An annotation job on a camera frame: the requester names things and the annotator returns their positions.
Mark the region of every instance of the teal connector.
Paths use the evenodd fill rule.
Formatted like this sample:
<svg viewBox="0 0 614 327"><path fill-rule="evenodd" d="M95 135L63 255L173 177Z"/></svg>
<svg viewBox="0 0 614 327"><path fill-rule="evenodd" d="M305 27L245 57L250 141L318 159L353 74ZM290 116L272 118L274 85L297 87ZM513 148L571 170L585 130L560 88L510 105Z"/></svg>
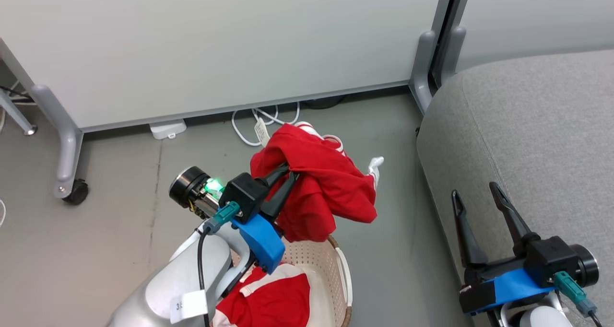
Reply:
<svg viewBox="0 0 614 327"><path fill-rule="evenodd" d="M239 204L231 201L226 204L226 206L222 207L217 211L217 213L213 216L220 224L226 224L230 222L232 218L234 218L241 208Z"/></svg>
<svg viewBox="0 0 614 327"><path fill-rule="evenodd" d="M222 227L222 225L230 222L239 213L239 211L241 211L241 208L239 207L238 203L234 201L228 202L226 206L221 207L221 209L219 209L212 218L209 218L209 220L204 223L202 229L204 230L209 228L209 232L214 234L220 229L220 227Z"/></svg>
<svg viewBox="0 0 614 327"><path fill-rule="evenodd" d="M589 313L597 312L597 306L586 298L586 292L576 283L572 277L565 271L555 273L555 288L576 305L576 309L582 313L584 317L589 317Z"/></svg>

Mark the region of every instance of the gray sofa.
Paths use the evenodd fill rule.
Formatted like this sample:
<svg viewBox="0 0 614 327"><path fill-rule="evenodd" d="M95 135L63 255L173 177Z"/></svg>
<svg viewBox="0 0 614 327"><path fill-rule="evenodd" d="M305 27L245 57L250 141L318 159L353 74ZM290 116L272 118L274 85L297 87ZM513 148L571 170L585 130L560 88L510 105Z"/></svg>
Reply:
<svg viewBox="0 0 614 327"><path fill-rule="evenodd" d="M424 115L417 149L462 278L451 191L490 260L513 255L488 183L533 231L582 244L600 277L586 291L614 326L614 50L520 58L456 74ZM575 326L593 326L570 307Z"/></svg>

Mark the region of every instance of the green led light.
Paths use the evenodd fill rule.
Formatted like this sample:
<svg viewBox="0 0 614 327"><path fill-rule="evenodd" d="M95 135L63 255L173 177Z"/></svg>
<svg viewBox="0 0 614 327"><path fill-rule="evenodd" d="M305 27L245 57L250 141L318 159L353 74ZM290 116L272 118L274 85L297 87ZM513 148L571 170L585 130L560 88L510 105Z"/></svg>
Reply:
<svg viewBox="0 0 614 327"><path fill-rule="evenodd" d="M209 180L207 180L207 184L204 185L204 189L206 191L223 191L224 186L222 186L222 184L215 178L209 178Z"/></svg>
<svg viewBox="0 0 614 327"><path fill-rule="evenodd" d="M222 197L222 192L224 192L224 186L215 178L209 178L204 185L204 191L213 196L215 200L219 200Z"/></svg>

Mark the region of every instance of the caster wheel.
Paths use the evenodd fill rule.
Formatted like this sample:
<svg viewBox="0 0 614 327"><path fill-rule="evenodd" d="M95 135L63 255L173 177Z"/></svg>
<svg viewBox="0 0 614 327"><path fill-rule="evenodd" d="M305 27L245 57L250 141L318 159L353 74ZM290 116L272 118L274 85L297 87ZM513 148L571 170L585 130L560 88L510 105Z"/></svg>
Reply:
<svg viewBox="0 0 614 327"><path fill-rule="evenodd" d="M75 180L72 184L71 194L62 200L70 203L71 205L80 205L85 198L87 198L88 192L90 192L90 189L87 187L87 183L85 180L79 178L79 180Z"/></svg>

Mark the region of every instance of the red garment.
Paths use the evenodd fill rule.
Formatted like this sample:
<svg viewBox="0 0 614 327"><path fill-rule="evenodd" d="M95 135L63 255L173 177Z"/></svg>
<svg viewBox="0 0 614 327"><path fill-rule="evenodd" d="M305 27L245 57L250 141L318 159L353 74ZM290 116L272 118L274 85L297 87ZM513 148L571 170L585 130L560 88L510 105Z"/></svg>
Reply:
<svg viewBox="0 0 614 327"><path fill-rule="evenodd" d="M252 177L264 177L285 162L290 171L301 173L277 219L290 242L324 242L335 231L333 215L356 222L372 222L377 216L375 179L363 175L338 147L338 143L285 124L252 157ZM269 197L283 183L280 181Z"/></svg>
<svg viewBox="0 0 614 327"><path fill-rule="evenodd" d="M296 266L281 264L271 275L256 268L217 305L213 327L305 327L309 290Z"/></svg>

